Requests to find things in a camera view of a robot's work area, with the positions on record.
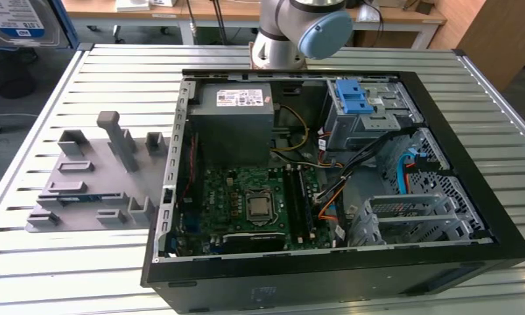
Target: sticker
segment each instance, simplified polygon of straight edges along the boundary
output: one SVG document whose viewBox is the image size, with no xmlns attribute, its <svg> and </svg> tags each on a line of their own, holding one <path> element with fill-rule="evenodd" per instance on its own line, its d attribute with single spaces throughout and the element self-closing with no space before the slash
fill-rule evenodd
<svg viewBox="0 0 525 315">
<path fill-rule="evenodd" d="M 327 150 L 327 140 L 326 139 L 319 139 L 319 150 L 322 150 L 322 151 Z"/>
<path fill-rule="evenodd" d="M 64 198 L 59 198 L 59 201 L 80 201 L 79 197 L 64 197 Z"/>
<path fill-rule="evenodd" d="M 255 303 L 270 304 L 275 299 L 278 287 L 255 287 L 251 289 L 251 301 Z"/>
<path fill-rule="evenodd" d="M 40 37 L 44 27 L 30 0 L 0 0 L 0 30 L 12 37 Z"/>
<path fill-rule="evenodd" d="M 368 98 L 368 103 L 370 104 L 382 104 L 384 105 L 384 100 L 382 100 L 380 98 Z"/>
<path fill-rule="evenodd" d="M 152 14 L 152 18 L 176 18 L 175 14 Z"/>
<path fill-rule="evenodd" d="M 340 237 L 340 239 L 344 241 L 344 237 L 347 235 L 347 232 L 344 232 L 344 229 L 340 227 L 340 225 L 336 226 L 335 233 Z"/>
<path fill-rule="evenodd" d="M 23 36 L 23 37 L 31 37 L 32 36 L 32 32 L 30 32 L 30 30 L 16 30 L 18 35 Z"/>
<path fill-rule="evenodd" d="M 216 106 L 263 106 L 263 90 L 220 90 Z"/>
</svg>

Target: yellow wire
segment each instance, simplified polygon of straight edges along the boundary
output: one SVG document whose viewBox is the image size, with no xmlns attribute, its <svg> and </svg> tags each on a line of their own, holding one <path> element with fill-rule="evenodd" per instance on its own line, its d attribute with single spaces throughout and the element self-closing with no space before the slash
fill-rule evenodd
<svg viewBox="0 0 525 315">
<path fill-rule="evenodd" d="M 280 104 L 280 107 L 287 108 L 287 109 L 292 112 L 292 114 L 295 114 L 296 118 L 302 121 L 302 124 L 304 125 L 306 135 L 304 135 L 304 140 L 303 140 L 299 144 L 296 144 L 295 146 L 291 146 L 291 147 L 288 147 L 288 148 L 275 148 L 275 149 L 271 149 L 271 151 L 275 151 L 275 152 L 276 152 L 276 151 L 282 152 L 282 151 L 292 151 L 292 150 L 296 150 L 300 146 L 303 146 L 303 145 L 306 144 L 307 139 L 310 138 L 310 129 L 308 129 L 308 127 L 307 127 L 306 120 L 302 118 L 302 116 L 299 115 L 299 113 L 298 113 L 291 107 L 288 107 L 287 105 L 283 105 L 283 104 Z"/>
</svg>

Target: hard drive label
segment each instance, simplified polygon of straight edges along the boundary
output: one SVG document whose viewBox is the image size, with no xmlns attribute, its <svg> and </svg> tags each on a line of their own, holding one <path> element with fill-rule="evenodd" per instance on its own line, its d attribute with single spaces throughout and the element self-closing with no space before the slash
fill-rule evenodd
<svg viewBox="0 0 525 315">
<path fill-rule="evenodd" d="M 0 30 L 12 37 L 42 37 L 44 28 L 30 0 L 0 0 Z"/>
</svg>

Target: blue drive bay latch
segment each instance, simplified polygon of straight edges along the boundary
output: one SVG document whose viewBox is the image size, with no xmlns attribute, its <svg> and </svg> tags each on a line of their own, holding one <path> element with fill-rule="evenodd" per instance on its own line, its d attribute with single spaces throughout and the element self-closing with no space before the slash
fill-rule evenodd
<svg viewBox="0 0 525 315">
<path fill-rule="evenodd" d="M 343 102 L 346 114 L 372 114 L 374 107 L 370 106 L 366 97 L 366 90 L 354 79 L 336 81 L 336 91 Z"/>
</svg>

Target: vertical post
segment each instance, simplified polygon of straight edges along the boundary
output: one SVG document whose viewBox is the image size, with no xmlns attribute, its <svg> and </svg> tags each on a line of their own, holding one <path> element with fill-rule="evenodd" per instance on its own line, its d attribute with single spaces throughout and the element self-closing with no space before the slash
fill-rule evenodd
<svg viewBox="0 0 525 315">
<path fill-rule="evenodd" d="M 103 111 L 102 113 L 99 113 L 98 126 L 102 129 L 106 129 L 108 137 L 111 139 L 111 143 L 114 145 L 114 149 L 122 159 L 124 168 L 128 172 L 132 173 L 139 170 L 139 164 L 134 159 L 132 147 L 127 142 L 122 126 L 119 126 L 120 117 L 122 116 L 119 115 L 119 112 Z"/>
</svg>

